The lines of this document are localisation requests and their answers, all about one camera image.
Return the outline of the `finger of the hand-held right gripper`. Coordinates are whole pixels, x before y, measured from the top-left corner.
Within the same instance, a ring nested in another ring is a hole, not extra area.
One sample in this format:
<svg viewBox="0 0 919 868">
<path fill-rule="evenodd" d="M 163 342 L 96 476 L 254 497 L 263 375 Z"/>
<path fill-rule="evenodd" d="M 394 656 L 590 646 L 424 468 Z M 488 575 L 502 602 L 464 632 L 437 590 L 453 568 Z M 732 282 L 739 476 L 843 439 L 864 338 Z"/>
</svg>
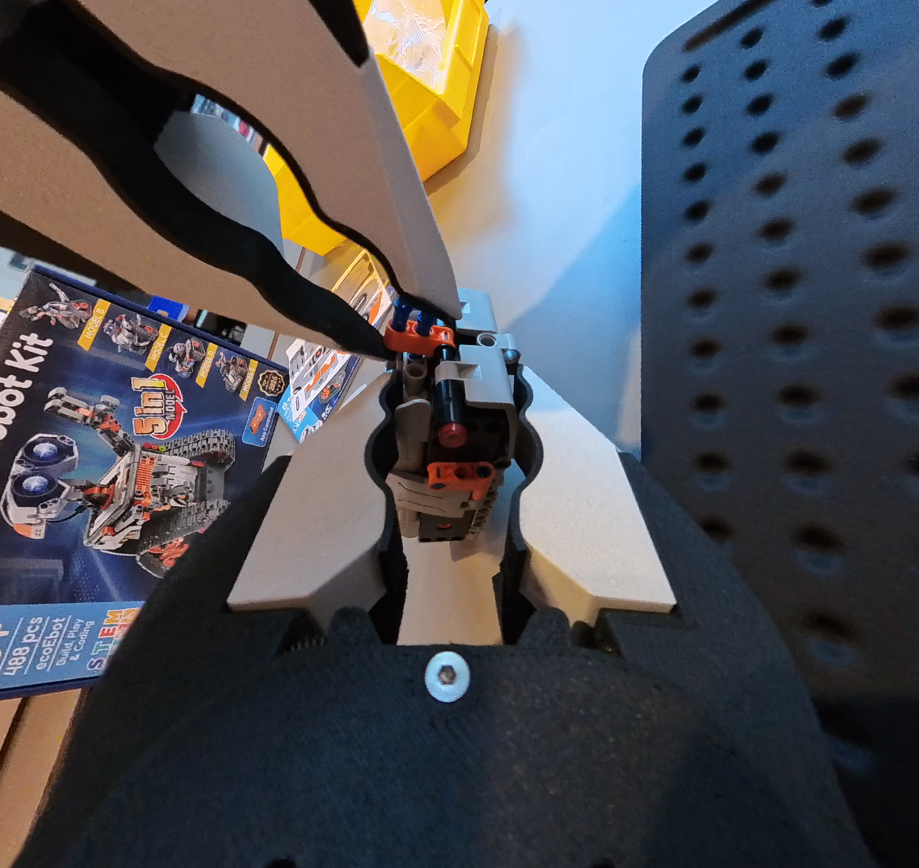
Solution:
<svg viewBox="0 0 919 868">
<path fill-rule="evenodd" d="M 393 285 L 461 313 L 453 268 L 370 51 L 356 66 L 309 0 L 67 0 L 144 68 L 221 101 L 260 133 L 326 225 Z"/>
<path fill-rule="evenodd" d="M 152 295 L 385 360 L 382 335 L 268 237 L 201 201 L 94 80 L 2 44 L 2 211 Z"/>
</svg>

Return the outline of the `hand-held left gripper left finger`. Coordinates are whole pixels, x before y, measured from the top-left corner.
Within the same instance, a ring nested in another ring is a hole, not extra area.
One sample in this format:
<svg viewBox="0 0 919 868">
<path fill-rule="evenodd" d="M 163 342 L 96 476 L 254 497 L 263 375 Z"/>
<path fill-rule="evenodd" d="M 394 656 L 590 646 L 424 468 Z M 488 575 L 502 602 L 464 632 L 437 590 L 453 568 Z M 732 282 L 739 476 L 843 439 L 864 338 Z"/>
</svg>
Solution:
<svg viewBox="0 0 919 868">
<path fill-rule="evenodd" d="M 227 602 L 302 608 L 328 624 L 344 607 L 399 624 L 403 549 L 385 484 L 397 459 L 393 374 L 367 383 L 293 453 Z"/>
</svg>

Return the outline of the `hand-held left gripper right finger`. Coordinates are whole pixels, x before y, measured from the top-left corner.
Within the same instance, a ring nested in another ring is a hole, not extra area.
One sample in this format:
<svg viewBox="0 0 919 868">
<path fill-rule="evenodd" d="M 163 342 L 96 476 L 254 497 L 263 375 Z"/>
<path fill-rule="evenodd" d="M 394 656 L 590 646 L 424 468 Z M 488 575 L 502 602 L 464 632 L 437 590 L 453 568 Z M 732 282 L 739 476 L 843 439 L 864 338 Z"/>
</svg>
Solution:
<svg viewBox="0 0 919 868">
<path fill-rule="evenodd" d="M 588 624 L 603 609 L 671 612 L 676 600 L 616 446 L 531 369 L 523 377 L 542 446 L 520 498 L 524 596 Z"/>
</svg>

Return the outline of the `grey brick robot model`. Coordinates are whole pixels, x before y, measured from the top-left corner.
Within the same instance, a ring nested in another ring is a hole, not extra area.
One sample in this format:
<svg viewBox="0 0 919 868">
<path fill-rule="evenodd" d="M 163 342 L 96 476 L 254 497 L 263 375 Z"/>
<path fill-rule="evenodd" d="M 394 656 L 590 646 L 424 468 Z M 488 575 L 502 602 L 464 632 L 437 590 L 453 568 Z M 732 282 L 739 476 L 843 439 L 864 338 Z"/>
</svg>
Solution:
<svg viewBox="0 0 919 868">
<path fill-rule="evenodd" d="M 387 476 L 403 537 L 454 542 L 488 522 L 516 448 L 513 378 L 520 353 L 500 334 L 489 296 L 459 289 L 461 316 L 427 337 L 412 311 L 403 333 L 390 323 L 400 402 L 393 424 L 397 459 Z"/>
</svg>

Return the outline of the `clear plastic bag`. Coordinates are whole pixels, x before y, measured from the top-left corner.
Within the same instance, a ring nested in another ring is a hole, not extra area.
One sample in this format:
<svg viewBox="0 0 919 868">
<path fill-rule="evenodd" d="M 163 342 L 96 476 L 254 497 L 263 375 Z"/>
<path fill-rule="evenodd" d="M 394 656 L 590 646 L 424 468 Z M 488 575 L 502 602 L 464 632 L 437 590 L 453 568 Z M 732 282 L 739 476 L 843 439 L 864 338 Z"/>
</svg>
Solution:
<svg viewBox="0 0 919 868">
<path fill-rule="evenodd" d="M 363 26 L 376 53 L 439 89 L 447 35 L 441 0 L 372 0 Z"/>
</svg>

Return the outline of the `sticker sheet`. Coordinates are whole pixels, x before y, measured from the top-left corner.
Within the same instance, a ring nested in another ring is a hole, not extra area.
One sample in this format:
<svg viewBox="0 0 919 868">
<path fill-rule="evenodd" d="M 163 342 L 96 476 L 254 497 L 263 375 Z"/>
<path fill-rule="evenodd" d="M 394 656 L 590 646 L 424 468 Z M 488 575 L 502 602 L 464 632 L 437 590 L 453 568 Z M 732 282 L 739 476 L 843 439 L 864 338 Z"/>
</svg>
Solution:
<svg viewBox="0 0 919 868">
<path fill-rule="evenodd" d="M 373 257 L 354 244 L 324 259 L 322 280 L 351 310 L 381 331 L 392 309 L 393 291 Z M 291 372 L 291 419 L 296 425 L 322 422 L 335 407 L 359 356 L 296 340 L 287 350 Z"/>
</svg>

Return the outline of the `yellow plastic bin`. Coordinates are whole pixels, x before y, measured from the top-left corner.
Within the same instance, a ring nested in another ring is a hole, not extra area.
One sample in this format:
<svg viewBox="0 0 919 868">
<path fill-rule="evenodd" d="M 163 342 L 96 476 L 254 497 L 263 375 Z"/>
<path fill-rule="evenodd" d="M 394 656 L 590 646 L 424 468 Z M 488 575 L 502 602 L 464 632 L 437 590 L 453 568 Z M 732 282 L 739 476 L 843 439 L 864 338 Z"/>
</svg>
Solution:
<svg viewBox="0 0 919 868">
<path fill-rule="evenodd" d="M 371 2 L 354 0 L 362 24 Z M 489 24 L 484 2 L 441 0 L 447 35 L 436 91 L 374 51 L 422 180 L 467 148 Z"/>
</svg>

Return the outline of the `black perforated chair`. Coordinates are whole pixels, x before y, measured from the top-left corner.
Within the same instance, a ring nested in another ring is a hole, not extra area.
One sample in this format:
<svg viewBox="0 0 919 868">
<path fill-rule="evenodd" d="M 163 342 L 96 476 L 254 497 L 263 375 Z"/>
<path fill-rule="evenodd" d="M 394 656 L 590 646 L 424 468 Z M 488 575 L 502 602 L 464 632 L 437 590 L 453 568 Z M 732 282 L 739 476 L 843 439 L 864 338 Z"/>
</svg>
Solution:
<svg viewBox="0 0 919 868">
<path fill-rule="evenodd" d="M 644 463 L 917 866 L 917 0 L 720 0 L 642 87 Z"/>
</svg>

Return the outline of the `blue robot kit box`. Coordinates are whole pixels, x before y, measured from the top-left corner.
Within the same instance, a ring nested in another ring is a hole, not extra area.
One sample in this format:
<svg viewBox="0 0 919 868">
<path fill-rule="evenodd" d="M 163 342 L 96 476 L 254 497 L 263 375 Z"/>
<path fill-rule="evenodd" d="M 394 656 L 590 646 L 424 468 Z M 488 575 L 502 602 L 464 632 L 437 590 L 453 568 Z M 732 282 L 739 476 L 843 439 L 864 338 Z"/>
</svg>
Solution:
<svg viewBox="0 0 919 868">
<path fill-rule="evenodd" d="M 45 269 L 1 336 L 2 698 L 97 677 L 259 477 L 282 367 Z"/>
</svg>

